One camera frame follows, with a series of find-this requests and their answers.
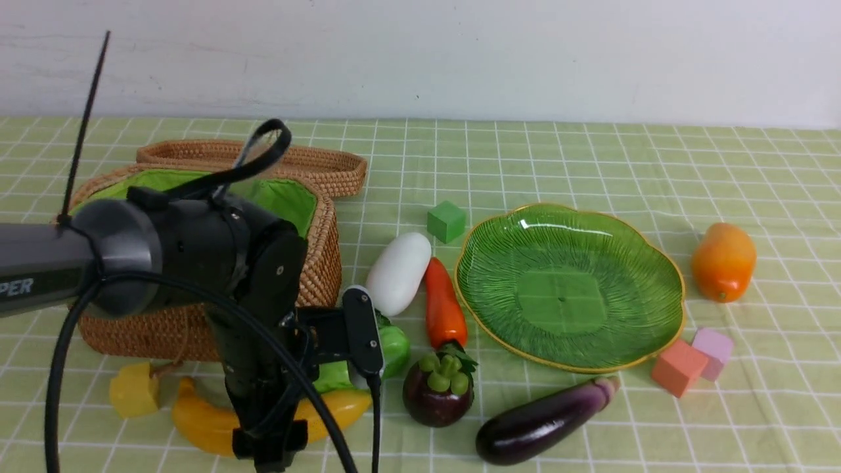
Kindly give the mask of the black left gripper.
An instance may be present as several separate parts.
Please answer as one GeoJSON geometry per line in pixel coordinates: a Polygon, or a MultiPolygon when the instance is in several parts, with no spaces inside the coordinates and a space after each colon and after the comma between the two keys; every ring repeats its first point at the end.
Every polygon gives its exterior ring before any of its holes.
{"type": "Polygon", "coordinates": [[[301,390],[270,347],[222,308],[205,317],[225,373],[225,388],[239,421],[231,441],[240,460],[258,472],[285,472],[306,445],[306,426],[295,422],[301,390]]]}

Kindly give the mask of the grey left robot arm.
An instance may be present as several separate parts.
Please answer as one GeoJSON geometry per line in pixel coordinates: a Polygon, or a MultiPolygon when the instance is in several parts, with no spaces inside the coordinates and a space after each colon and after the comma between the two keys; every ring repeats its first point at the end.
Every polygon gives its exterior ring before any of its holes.
{"type": "Polygon", "coordinates": [[[132,188],[55,224],[2,224],[2,315],[72,304],[55,344],[45,401],[45,456],[57,472],[66,354],[82,312],[123,319],[205,303],[240,425],[233,448],[258,472],[283,472],[306,446],[294,420],[307,379],[283,325],[298,298],[307,242],[285,219],[239,196],[187,200],[132,188]]]}

